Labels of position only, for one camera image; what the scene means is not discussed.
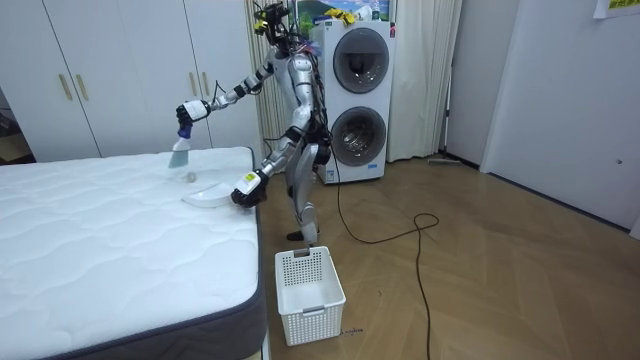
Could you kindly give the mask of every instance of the quilted mattress surface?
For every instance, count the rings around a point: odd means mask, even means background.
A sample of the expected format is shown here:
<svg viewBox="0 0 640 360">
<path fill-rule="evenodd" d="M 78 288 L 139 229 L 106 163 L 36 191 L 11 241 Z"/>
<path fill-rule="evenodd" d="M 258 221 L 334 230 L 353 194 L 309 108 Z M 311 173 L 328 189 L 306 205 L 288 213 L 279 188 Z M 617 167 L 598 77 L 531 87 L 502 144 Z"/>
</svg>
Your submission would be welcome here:
<svg viewBox="0 0 640 360">
<path fill-rule="evenodd" d="M 0 167 L 0 359 L 91 347 L 254 295 L 255 211 L 181 201 L 235 183 L 251 151 L 192 151 L 180 169 L 170 156 Z"/>
</svg>

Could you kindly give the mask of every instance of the wardrobe door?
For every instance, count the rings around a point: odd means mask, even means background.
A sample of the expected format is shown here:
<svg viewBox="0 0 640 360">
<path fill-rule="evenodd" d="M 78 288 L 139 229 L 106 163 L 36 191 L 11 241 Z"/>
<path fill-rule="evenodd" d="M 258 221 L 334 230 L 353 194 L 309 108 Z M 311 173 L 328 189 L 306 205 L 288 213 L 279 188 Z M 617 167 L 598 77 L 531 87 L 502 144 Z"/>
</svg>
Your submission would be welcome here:
<svg viewBox="0 0 640 360">
<path fill-rule="evenodd" d="M 201 73 L 206 73 L 211 92 L 216 80 L 229 91 L 255 72 L 249 56 L 251 29 L 246 21 L 245 1 L 185 0 L 184 4 L 196 64 Z M 260 157 L 260 129 L 253 96 L 247 95 L 237 104 L 211 114 L 209 130 L 213 147 L 246 146 Z"/>
<path fill-rule="evenodd" d="M 38 162 L 100 157 L 42 1 L 0 2 L 0 85 Z"/>
<path fill-rule="evenodd" d="M 211 84 L 198 72 L 182 0 L 118 0 L 131 55 L 154 124 L 154 151 L 169 151 L 177 140 L 175 109 L 202 99 Z M 191 146 L 211 148 L 207 120 L 194 125 Z"/>
<path fill-rule="evenodd" d="M 153 152 L 154 121 L 116 0 L 45 0 L 102 156 Z"/>
</svg>

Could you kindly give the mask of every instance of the white laundry basket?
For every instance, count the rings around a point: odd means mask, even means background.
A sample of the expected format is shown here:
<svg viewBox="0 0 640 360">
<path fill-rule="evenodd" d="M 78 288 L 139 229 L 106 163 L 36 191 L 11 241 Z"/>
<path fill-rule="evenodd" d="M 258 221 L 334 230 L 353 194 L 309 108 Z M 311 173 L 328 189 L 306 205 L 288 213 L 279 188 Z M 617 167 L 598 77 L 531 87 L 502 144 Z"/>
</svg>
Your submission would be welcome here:
<svg viewBox="0 0 640 360">
<path fill-rule="evenodd" d="M 326 246 L 277 253 L 276 288 L 287 345 L 340 335 L 346 297 Z"/>
</svg>

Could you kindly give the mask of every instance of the washing machine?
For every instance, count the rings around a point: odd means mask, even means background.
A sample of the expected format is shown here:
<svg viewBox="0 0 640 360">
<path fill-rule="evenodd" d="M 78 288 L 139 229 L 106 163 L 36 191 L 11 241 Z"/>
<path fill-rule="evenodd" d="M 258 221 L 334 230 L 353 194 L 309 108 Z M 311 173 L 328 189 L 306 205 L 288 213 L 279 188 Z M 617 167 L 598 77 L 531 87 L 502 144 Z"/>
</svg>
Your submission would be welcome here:
<svg viewBox="0 0 640 360">
<path fill-rule="evenodd" d="M 384 175 L 394 38 L 389 22 L 345 26 L 326 20 L 311 31 L 322 49 L 318 65 L 325 85 L 332 158 L 318 171 L 325 184 Z"/>
</svg>

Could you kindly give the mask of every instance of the washing machine door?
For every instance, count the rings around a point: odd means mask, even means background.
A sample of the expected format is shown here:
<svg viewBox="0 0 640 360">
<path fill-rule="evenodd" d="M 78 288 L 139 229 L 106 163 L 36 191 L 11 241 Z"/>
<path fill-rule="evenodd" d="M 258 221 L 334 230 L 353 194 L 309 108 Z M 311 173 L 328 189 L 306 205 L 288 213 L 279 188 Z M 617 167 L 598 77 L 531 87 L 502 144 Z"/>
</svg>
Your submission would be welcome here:
<svg viewBox="0 0 640 360">
<path fill-rule="evenodd" d="M 333 70 L 340 85 L 355 94 L 365 94 L 384 80 L 389 68 L 389 48 L 382 36 L 368 28 L 349 31 L 338 42 Z"/>
<path fill-rule="evenodd" d="M 387 141 L 387 127 L 382 116 L 368 107 L 345 111 L 333 124 L 331 133 L 336 158 L 349 166 L 369 164 Z"/>
</svg>

